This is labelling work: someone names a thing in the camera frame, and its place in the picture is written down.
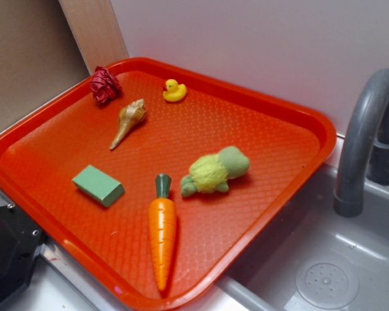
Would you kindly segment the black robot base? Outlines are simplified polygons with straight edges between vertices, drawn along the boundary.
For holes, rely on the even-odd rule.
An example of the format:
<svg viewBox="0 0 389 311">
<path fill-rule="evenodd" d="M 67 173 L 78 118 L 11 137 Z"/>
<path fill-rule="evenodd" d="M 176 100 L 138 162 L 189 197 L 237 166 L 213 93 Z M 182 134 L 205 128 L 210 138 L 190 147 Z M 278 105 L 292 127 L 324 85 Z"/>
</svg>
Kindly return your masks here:
<svg viewBox="0 0 389 311">
<path fill-rule="evenodd" d="M 21 207 L 0 207 L 0 308 L 29 287 L 43 240 Z"/>
</svg>

